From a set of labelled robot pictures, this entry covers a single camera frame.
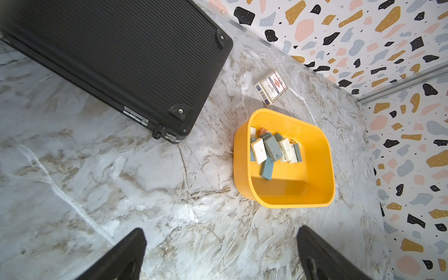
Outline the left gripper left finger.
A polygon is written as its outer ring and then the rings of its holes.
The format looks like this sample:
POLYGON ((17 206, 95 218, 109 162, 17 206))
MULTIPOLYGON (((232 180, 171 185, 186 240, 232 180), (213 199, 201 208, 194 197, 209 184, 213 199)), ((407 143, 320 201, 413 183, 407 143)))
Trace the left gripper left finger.
POLYGON ((137 227, 77 279, 138 280, 146 246, 144 231, 137 227))

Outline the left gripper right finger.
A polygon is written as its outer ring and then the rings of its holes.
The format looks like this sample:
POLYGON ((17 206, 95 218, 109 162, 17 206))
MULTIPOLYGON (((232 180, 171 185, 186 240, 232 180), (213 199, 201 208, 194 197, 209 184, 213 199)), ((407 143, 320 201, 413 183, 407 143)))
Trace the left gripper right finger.
POLYGON ((306 280, 368 280, 369 277, 308 226, 297 232, 297 250, 306 280))

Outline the white eraser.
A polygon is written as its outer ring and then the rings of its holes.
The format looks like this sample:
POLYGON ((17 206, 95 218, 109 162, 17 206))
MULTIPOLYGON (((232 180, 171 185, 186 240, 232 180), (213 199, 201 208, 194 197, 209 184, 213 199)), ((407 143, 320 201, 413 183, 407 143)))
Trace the white eraser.
POLYGON ((255 156, 255 163, 258 165, 262 164, 267 159, 264 140, 262 138, 255 139, 251 145, 255 156))
POLYGON ((286 162, 290 160, 291 147, 288 138, 284 138, 283 141, 279 142, 280 148, 282 149, 283 157, 286 162))
POLYGON ((295 152, 295 147, 294 145, 291 143, 290 144, 290 151, 291 151, 291 155, 290 155, 290 160, 288 161, 289 163, 297 163, 297 156, 296 156, 296 152, 295 152))
POLYGON ((257 130, 255 127, 250 127, 250 138, 251 139, 257 138, 257 130))

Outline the grey eraser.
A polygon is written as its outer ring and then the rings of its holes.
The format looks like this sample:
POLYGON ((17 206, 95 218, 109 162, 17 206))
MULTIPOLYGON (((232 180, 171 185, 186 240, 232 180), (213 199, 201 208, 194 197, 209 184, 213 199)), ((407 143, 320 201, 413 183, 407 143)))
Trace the grey eraser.
POLYGON ((264 139, 264 145, 266 148, 266 151, 269 154, 269 157, 274 161, 277 162, 283 157, 282 149, 276 140, 275 136, 270 136, 269 138, 264 139))
POLYGON ((303 162, 302 154, 301 154, 301 148, 300 148, 300 145, 298 143, 294 143, 294 150, 295 150, 297 163, 303 162))

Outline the pink eraser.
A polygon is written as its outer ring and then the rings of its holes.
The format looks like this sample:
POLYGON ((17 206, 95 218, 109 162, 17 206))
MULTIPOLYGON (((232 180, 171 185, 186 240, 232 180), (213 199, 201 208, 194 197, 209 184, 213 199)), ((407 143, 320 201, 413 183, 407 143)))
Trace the pink eraser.
POLYGON ((266 134, 266 133, 268 133, 268 130, 267 130, 267 129, 265 129, 265 128, 260 128, 260 130, 259 130, 259 137, 261 138, 261 136, 264 135, 264 134, 266 134))

